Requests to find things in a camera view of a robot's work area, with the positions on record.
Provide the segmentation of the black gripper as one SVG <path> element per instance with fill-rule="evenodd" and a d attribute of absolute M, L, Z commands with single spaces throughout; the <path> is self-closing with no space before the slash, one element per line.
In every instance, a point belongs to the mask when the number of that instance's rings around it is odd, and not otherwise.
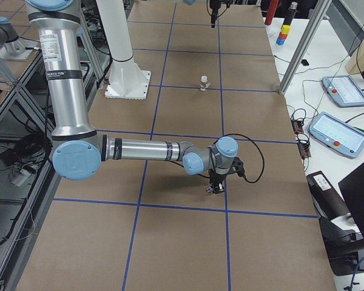
<path fill-rule="evenodd" d="M 220 9 L 220 0 L 209 0 L 209 8 L 211 11 L 211 27 L 215 28 L 216 10 Z"/>
<path fill-rule="evenodd" d="M 227 177 L 226 173 L 220 174 L 215 170 L 210 169 L 209 174 L 209 187 L 213 188 L 212 194 L 221 194 L 224 192 L 223 182 Z"/>

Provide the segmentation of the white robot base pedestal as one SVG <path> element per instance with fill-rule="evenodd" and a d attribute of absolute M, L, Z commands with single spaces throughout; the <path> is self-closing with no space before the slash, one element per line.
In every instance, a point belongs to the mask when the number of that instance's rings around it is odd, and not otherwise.
<path fill-rule="evenodd" d="M 141 70 L 134 60 L 123 1 L 96 4 L 112 58 L 106 98 L 146 99 L 151 72 Z"/>

